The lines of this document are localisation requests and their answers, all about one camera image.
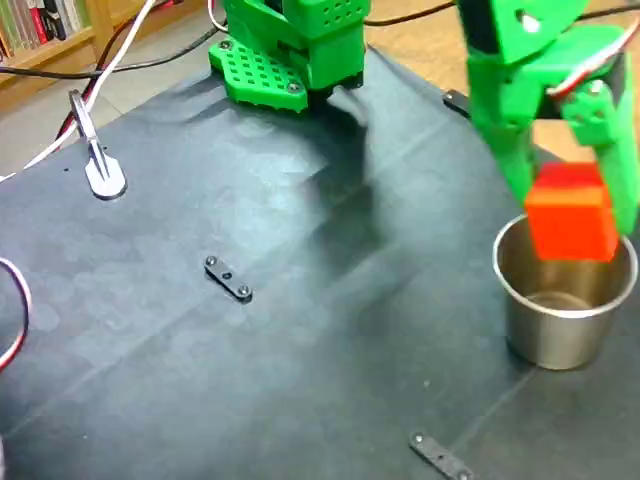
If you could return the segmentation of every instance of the cable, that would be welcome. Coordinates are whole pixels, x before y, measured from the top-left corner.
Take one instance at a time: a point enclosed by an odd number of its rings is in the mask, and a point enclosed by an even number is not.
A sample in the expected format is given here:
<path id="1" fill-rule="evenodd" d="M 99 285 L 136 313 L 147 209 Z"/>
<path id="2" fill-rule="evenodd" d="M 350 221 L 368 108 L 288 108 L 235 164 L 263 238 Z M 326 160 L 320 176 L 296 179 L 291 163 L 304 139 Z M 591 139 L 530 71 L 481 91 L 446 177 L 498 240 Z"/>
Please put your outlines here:
<path id="1" fill-rule="evenodd" d="M 164 0 L 154 5 L 153 8 L 151 9 L 151 12 L 149 13 L 151 14 L 157 10 L 160 10 L 161 8 L 164 8 L 173 4 L 174 4 L 173 0 Z M 133 23 L 135 18 L 136 16 L 133 15 L 126 22 L 120 25 L 120 27 L 118 27 L 115 32 L 113 32 L 113 35 L 111 35 L 111 38 L 107 42 L 107 45 L 104 47 L 104 49 L 102 50 L 102 53 L 100 54 L 98 63 L 96 63 L 96 71 L 102 70 L 105 67 L 105 64 L 107 63 L 107 58 L 109 57 L 109 53 L 111 53 L 111 49 L 113 48 L 113 45 L 116 43 L 116 40 L 120 37 L 120 34 L 122 34 L 122 32 L 124 32 L 131 25 L 131 23 Z M 91 95 L 91 92 L 93 91 L 93 87 L 95 86 L 95 84 L 96 84 L 96 78 L 92 78 L 91 80 L 89 80 L 89 83 L 87 83 L 87 86 L 82 91 L 82 99 L 85 102 L 89 98 L 89 95 Z M 69 125 L 71 125 L 72 121 L 73 121 L 73 112 L 69 111 L 64 121 L 62 122 L 62 125 L 60 126 L 60 130 L 58 130 L 56 139 L 59 138 L 67 130 L 67 128 L 69 128 Z"/>
<path id="2" fill-rule="evenodd" d="M 211 19 L 211 23 L 213 23 L 213 26 L 216 27 L 221 32 L 227 33 L 229 31 L 229 29 L 226 26 L 221 25 L 216 20 L 216 16 L 213 14 L 213 7 L 214 6 L 215 6 L 215 0 L 207 0 L 207 8 L 209 10 L 209 18 Z"/>
<path id="3" fill-rule="evenodd" d="M 183 49 L 172 53 L 171 55 L 167 55 L 162 58 L 158 58 L 155 60 L 149 60 L 141 63 L 132 63 L 129 65 L 122 65 L 114 69 L 115 73 L 121 72 L 130 72 L 132 70 L 141 70 L 143 68 L 157 67 L 158 65 L 163 65 L 165 63 L 176 60 L 192 50 L 196 49 L 208 39 L 213 37 L 218 32 L 217 29 L 211 29 L 208 32 L 204 33 L 197 40 L 187 45 Z M 12 68 L 12 67 L 0 67 L 0 73 L 7 73 L 10 75 L 23 75 L 27 77 L 44 77 L 44 78 L 54 78 L 57 80 L 87 80 L 90 78 L 97 78 L 102 75 L 105 70 L 96 70 L 93 72 L 86 73 L 62 73 L 62 72 L 49 72 L 45 70 L 30 70 L 23 68 Z"/>
<path id="4" fill-rule="evenodd" d="M 22 275 L 22 272 L 11 261 L 6 258 L 0 258 L 0 267 L 6 270 L 11 279 L 20 290 L 20 299 L 22 302 L 22 329 L 15 338 L 11 346 L 0 356 L 0 373 L 9 366 L 13 359 L 16 358 L 18 352 L 22 349 L 25 340 L 27 339 L 27 333 L 29 332 L 29 318 L 31 317 L 32 303 L 31 303 L 31 290 L 29 284 Z"/>
<path id="5" fill-rule="evenodd" d="M 607 15 L 615 15 L 616 13 L 631 12 L 640 10 L 640 5 L 625 5 L 624 7 L 607 8 L 606 10 L 598 10 L 596 12 L 583 13 L 578 20 L 589 20 L 590 18 L 606 17 Z"/>
<path id="6" fill-rule="evenodd" d="M 418 18 L 428 17 L 429 15 L 441 12 L 442 10 L 454 7 L 455 5 L 455 2 L 447 2 L 443 3 L 442 5 L 436 5 L 435 7 L 428 8 L 421 12 L 405 15 L 403 17 L 388 18 L 386 20 L 365 20 L 364 24 L 367 27 L 390 27 L 391 25 L 398 25 L 399 23 L 410 22 L 411 20 L 417 20 Z"/>
<path id="7" fill-rule="evenodd" d="M 633 25 L 611 44 L 577 65 L 558 86 L 547 88 L 547 95 L 557 100 L 571 93 L 585 78 L 615 57 L 631 41 L 638 31 L 638 26 L 640 20 L 633 22 Z"/>
<path id="8" fill-rule="evenodd" d="M 142 22 L 144 21 L 146 16 L 149 14 L 149 11 L 153 8 L 153 4 L 154 4 L 154 0 L 145 1 L 144 5 L 142 6 L 142 9 L 140 10 L 140 13 L 138 13 L 138 16 L 136 17 L 135 22 L 133 22 L 133 25 L 131 26 L 131 30 L 127 34 L 122 46 L 118 50 L 118 53 L 116 53 L 116 56 L 113 58 L 113 60 L 111 60 L 107 68 L 98 78 L 98 81 L 96 82 L 96 85 L 93 91 L 91 92 L 91 95 L 89 96 L 89 99 L 87 100 L 87 103 L 86 103 L 87 110 L 89 112 L 93 108 L 93 105 L 95 104 L 96 99 L 98 98 L 98 93 L 100 92 L 102 85 L 104 85 L 104 82 L 107 80 L 107 78 L 109 78 L 109 75 L 113 73 L 118 63 L 122 61 L 122 57 L 124 57 L 124 55 L 127 53 L 127 50 L 129 50 L 129 47 L 133 43 L 133 39 L 138 33 L 138 30 L 140 30 L 140 26 L 142 25 Z M 58 139 L 56 139 L 55 142 L 53 142 L 51 145 L 45 148 L 42 152 L 36 155 L 24 168 L 25 169 L 30 168 L 36 165 L 37 163 L 40 163 L 45 158 L 47 158 L 51 154 L 51 152 L 54 152 L 55 150 L 57 150 L 60 147 L 60 145 L 62 145 L 65 142 L 65 140 L 71 136 L 71 134 L 76 130 L 77 126 L 78 125 L 76 124 L 76 122 L 72 122 L 69 128 L 67 128 L 67 130 L 62 134 L 62 136 L 60 136 Z"/>

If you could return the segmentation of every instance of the metal bracket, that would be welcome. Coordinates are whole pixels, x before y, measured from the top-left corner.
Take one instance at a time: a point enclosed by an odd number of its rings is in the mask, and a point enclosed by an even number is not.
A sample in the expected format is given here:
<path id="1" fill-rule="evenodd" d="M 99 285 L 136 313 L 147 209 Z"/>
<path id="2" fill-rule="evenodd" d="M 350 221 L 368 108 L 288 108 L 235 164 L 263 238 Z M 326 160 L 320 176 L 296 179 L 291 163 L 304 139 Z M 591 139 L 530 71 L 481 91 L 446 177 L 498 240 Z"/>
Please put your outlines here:
<path id="1" fill-rule="evenodd" d="M 85 139 L 89 147 L 89 163 L 84 170 L 93 194 L 101 200 L 118 198 L 127 189 L 127 180 L 120 164 L 115 158 L 105 155 L 80 92 L 70 91 L 69 101 L 80 137 Z"/>
<path id="2" fill-rule="evenodd" d="M 253 290 L 218 257 L 207 257 L 204 261 L 204 269 L 241 302 L 249 303 L 253 298 Z"/>
<path id="3" fill-rule="evenodd" d="M 457 90 L 449 90 L 442 96 L 442 102 L 447 108 L 459 113 L 467 120 L 471 118 L 469 99 L 464 93 L 460 93 Z"/>
<path id="4" fill-rule="evenodd" d="M 449 480 L 475 480 L 476 476 L 461 460 L 424 433 L 415 433 L 409 446 Z"/>

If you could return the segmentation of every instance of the red cube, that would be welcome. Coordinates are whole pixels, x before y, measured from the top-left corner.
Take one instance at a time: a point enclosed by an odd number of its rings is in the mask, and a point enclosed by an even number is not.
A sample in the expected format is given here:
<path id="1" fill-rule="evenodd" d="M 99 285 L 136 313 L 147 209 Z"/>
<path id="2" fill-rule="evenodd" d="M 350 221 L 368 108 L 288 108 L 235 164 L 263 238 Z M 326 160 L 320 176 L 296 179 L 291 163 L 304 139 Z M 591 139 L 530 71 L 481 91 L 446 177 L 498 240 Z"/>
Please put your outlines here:
<path id="1" fill-rule="evenodd" d="M 550 163 L 525 200 L 542 260 L 609 262 L 618 246 L 611 199 L 595 163 Z"/>

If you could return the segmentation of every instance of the black mat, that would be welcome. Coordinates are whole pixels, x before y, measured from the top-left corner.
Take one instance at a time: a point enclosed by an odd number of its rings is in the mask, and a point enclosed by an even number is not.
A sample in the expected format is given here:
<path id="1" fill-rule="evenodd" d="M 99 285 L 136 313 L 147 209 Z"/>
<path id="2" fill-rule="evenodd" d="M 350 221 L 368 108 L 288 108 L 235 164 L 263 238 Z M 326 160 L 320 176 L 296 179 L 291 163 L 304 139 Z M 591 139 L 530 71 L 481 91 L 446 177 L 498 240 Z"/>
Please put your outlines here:
<path id="1" fill-rule="evenodd" d="M 312 115 L 203 75 L 101 130 L 122 199 L 78 144 L 5 182 L 0 253 L 35 298 L 0 377 L 15 478 L 440 478 L 416 429 L 484 478 L 636 478 L 640 297 L 586 371 L 512 357 L 490 251 L 519 209 L 440 97 L 376 52 Z"/>

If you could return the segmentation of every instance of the stainless steel cup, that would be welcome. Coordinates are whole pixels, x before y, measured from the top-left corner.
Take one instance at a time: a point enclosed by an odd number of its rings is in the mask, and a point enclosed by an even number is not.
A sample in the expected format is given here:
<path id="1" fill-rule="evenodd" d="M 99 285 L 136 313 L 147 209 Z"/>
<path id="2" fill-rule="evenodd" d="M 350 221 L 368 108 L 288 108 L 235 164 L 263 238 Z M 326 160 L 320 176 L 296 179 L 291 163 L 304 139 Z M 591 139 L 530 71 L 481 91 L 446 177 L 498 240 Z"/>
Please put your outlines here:
<path id="1" fill-rule="evenodd" d="M 509 222 L 493 246 L 493 268 L 507 291 L 507 340 L 525 359 L 550 370 L 593 360 L 613 311 L 638 278 L 636 252 L 622 238 L 610 263 L 541 261 L 526 215 Z"/>

